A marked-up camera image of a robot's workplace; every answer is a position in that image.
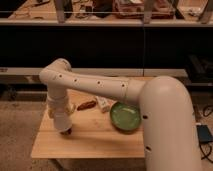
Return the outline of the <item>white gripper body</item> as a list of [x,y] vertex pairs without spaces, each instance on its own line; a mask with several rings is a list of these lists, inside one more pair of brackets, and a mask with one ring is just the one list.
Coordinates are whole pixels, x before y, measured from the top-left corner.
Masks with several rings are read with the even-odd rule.
[[49,117],[53,118],[59,111],[65,112],[70,116],[74,112],[74,104],[69,101],[67,96],[61,99],[53,99],[47,96],[47,113]]

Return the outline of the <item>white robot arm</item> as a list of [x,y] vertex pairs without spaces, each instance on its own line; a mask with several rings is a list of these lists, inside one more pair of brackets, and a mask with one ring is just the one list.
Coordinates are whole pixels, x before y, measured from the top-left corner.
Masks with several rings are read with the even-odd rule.
[[192,100],[179,80],[77,74],[63,58],[43,68],[39,79],[47,86],[47,105],[58,132],[72,127],[70,89],[113,99],[140,109],[147,171],[202,171]]

